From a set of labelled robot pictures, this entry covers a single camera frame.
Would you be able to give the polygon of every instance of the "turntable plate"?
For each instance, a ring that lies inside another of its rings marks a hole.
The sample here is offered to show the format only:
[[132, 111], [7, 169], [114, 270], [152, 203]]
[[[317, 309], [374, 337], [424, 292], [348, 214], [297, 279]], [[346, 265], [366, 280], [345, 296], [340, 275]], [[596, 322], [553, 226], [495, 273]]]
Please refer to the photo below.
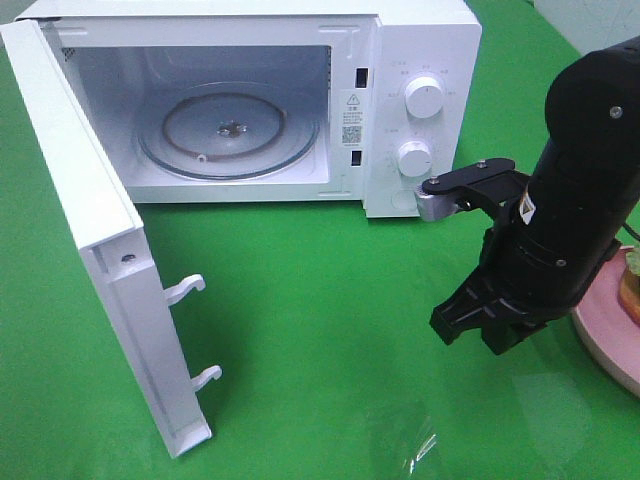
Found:
[[156, 93], [141, 109], [138, 140], [148, 158], [179, 175], [256, 177], [311, 149], [319, 122], [310, 105], [303, 94], [248, 82]]

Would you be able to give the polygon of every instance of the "green surface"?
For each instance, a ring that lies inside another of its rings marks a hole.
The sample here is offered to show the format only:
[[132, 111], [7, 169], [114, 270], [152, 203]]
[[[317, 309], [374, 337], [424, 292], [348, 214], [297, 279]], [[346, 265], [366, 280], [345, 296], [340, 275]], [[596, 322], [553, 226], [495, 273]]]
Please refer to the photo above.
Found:
[[[484, 33], [456, 165], [530, 172], [577, 53], [524, 1], [469, 3]], [[216, 436], [171, 460], [4, 53], [0, 91], [0, 477], [395, 479], [430, 422], [412, 478], [640, 478], [639, 402], [569, 319], [501, 357], [428, 327], [476, 264], [483, 214], [367, 220], [359, 203], [140, 207], [163, 283], [207, 280], [172, 308], [191, 372], [225, 371], [198, 394]]]

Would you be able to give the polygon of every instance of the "control knob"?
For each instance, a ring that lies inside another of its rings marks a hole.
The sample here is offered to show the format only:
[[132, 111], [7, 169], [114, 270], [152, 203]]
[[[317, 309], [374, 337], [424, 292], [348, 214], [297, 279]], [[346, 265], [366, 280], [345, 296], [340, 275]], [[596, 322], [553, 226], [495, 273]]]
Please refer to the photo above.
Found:
[[414, 117], [432, 117], [444, 103], [442, 85], [433, 77], [415, 78], [405, 88], [404, 101], [407, 110]]
[[431, 152], [424, 142], [407, 142], [398, 151], [398, 169], [405, 177], [421, 177], [431, 170]]

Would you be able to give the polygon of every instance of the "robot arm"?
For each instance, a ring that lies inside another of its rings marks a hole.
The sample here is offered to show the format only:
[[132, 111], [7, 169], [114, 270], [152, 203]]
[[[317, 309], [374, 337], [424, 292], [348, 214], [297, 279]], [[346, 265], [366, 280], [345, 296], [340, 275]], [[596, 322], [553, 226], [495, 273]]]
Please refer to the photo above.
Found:
[[478, 266], [431, 316], [450, 344], [480, 328], [500, 354], [569, 313], [640, 198], [640, 37], [592, 52], [555, 79], [549, 141], [533, 174], [490, 159], [425, 181], [426, 221], [475, 208], [493, 220]]

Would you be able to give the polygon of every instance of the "warning label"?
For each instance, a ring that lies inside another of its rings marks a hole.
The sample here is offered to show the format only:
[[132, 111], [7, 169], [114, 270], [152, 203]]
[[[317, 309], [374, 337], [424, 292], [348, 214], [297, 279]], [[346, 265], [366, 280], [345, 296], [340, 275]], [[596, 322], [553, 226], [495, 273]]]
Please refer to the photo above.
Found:
[[340, 122], [344, 147], [359, 147], [363, 142], [365, 100], [361, 91], [340, 92]]
[[528, 190], [524, 191], [524, 194], [520, 199], [520, 207], [518, 208], [518, 211], [520, 212], [520, 217], [525, 225], [529, 225], [533, 218], [533, 214], [536, 213], [536, 205], [533, 203], [533, 200], [531, 200]]

